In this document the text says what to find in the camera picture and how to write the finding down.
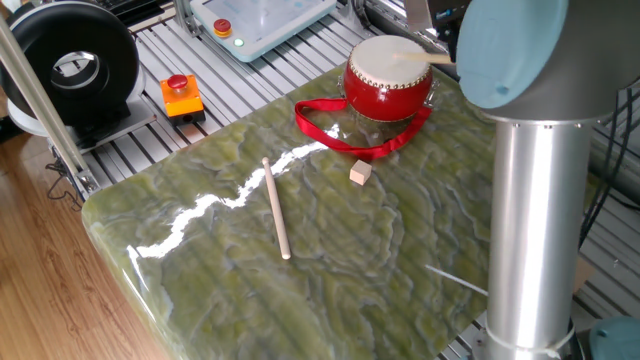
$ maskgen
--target wooden block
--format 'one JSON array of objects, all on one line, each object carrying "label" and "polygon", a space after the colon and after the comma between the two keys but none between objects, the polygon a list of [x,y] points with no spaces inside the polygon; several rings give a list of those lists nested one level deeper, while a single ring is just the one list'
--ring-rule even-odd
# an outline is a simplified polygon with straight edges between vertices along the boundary
[{"label": "wooden block", "polygon": [[369,179],[369,176],[371,176],[371,165],[362,160],[358,160],[351,168],[349,179],[355,183],[364,185],[364,183]]},{"label": "wooden block", "polygon": [[595,272],[596,269],[591,264],[579,257],[576,265],[576,280],[573,283],[573,293],[577,293]]}]

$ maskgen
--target emergency stop button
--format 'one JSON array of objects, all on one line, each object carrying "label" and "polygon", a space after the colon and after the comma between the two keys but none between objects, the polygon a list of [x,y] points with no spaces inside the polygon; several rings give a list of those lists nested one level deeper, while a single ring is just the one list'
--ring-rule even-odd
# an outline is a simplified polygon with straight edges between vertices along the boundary
[{"label": "emergency stop button", "polygon": [[169,79],[167,79],[167,86],[173,89],[173,91],[176,93],[183,92],[188,83],[189,80],[182,74],[173,75]]},{"label": "emergency stop button", "polygon": [[213,32],[221,38],[231,35],[231,23],[227,19],[218,19],[213,23]]}]

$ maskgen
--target red drum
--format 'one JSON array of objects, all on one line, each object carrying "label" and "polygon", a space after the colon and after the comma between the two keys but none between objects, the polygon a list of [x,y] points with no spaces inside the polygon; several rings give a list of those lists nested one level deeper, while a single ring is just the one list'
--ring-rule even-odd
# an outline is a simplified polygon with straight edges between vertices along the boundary
[{"label": "red drum", "polygon": [[[377,36],[358,44],[347,63],[343,82],[346,98],[300,101],[295,106],[296,123],[307,136],[329,148],[371,161],[399,149],[418,133],[431,109],[424,103],[431,91],[433,76],[426,62],[396,57],[398,53],[424,53],[420,45],[399,36]],[[306,107],[336,111],[347,105],[359,114],[381,122],[413,119],[397,137],[370,148],[350,146],[325,134],[303,114]]]},{"label": "red drum", "polygon": [[351,52],[344,72],[347,101],[360,114],[378,121],[398,121],[415,114],[431,90],[431,66],[397,59],[398,53],[424,53],[399,36],[377,36]]}]

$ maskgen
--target table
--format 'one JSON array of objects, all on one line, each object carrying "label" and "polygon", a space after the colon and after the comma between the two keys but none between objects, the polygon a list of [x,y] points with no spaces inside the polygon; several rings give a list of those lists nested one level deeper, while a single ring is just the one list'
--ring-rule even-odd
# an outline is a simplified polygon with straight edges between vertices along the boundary
[{"label": "table", "polygon": [[[404,148],[355,158],[297,128],[293,104],[337,96],[342,68],[93,195],[85,227],[140,318],[183,359],[433,359],[486,298],[494,124],[458,85]],[[310,119],[356,146],[389,129],[349,110]],[[293,258],[282,260],[261,159]]]}]

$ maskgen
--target metal cylinder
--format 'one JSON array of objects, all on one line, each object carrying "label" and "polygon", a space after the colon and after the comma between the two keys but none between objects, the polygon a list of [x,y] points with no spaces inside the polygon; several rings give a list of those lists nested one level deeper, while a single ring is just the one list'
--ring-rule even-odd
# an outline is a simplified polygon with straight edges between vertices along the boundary
[{"label": "metal cylinder", "polygon": [[591,132],[497,124],[487,359],[550,359],[567,335]]}]

